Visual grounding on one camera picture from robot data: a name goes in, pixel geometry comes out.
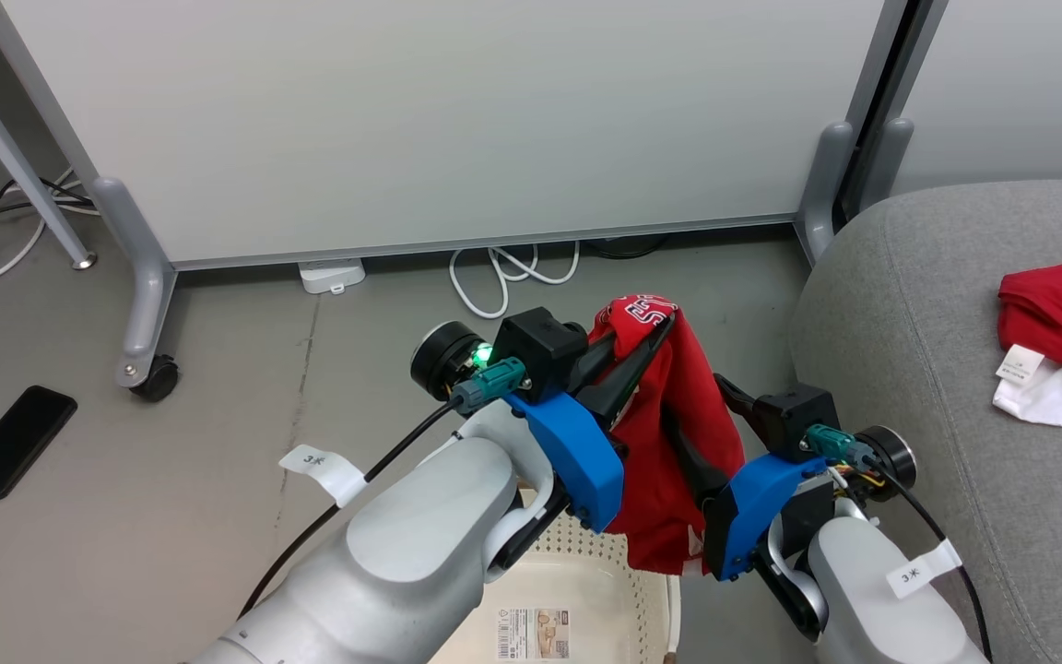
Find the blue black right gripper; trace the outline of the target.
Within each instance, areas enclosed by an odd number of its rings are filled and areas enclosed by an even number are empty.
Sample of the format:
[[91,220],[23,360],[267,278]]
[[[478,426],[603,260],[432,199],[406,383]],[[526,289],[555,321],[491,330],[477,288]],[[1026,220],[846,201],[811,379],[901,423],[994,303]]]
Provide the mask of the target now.
[[[724,375],[714,373],[714,379],[729,411],[746,421],[752,432],[763,436],[755,398]],[[746,574],[751,554],[781,510],[796,495],[802,480],[819,476],[827,469],[826,459],[821,456],[789,462],[766,454],[746,463],[729,480],[723,470],[714,466],[696,448],[683,432],[679,418],[666,405],[660,411],[660,425],[696,508],[703,510],[703,559],[707,571],[721,583]]]

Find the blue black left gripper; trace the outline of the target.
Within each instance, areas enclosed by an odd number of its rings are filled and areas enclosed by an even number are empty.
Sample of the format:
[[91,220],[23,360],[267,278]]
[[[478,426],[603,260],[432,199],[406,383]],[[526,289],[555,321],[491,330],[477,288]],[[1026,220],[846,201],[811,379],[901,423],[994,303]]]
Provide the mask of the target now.
[[[525,367],[502,367],[504,381],[511,386],[506,403],[523,413],[531,436],[572,499],[573,516],[595,533],[606,532],[620,512],[624,486],[622,459],[603,430],[611,432],[622,415],[675,321],[676,314],[667,314],[619,362],[616,362],[614,331],[590,340],[586,352],[573,363],[571,395],[556,392],[539,397],[538,402],[528,402],[517,394],[527,381]],[[597,386],[596,421],[573,396],[582,388],[597,384],[609,367],[609,373]]]

